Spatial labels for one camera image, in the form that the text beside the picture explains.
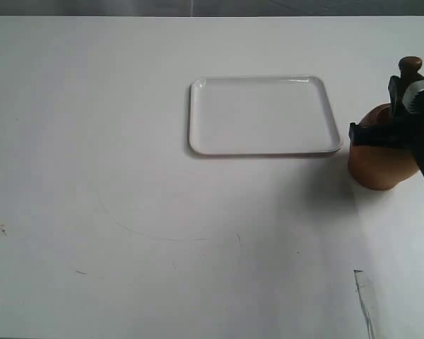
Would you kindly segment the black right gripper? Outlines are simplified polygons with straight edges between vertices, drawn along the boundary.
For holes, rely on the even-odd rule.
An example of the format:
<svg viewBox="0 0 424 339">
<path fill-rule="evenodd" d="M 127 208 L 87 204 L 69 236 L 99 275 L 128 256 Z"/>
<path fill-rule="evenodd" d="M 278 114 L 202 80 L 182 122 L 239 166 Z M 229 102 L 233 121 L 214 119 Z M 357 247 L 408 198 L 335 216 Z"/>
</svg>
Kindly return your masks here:
<svg viewBox="0 0 424 339">
<path fill-rule="evenodd" d="M 350 123 L 348 136 L 354 146 L 407 148 L 424 177 L 424 80 L 413 82 L 405 75 L 392 76 L 388 91 L 394 123 L 363 126 Z M 411 119 L 411 123 L 399 122 Z"/>
</svg>

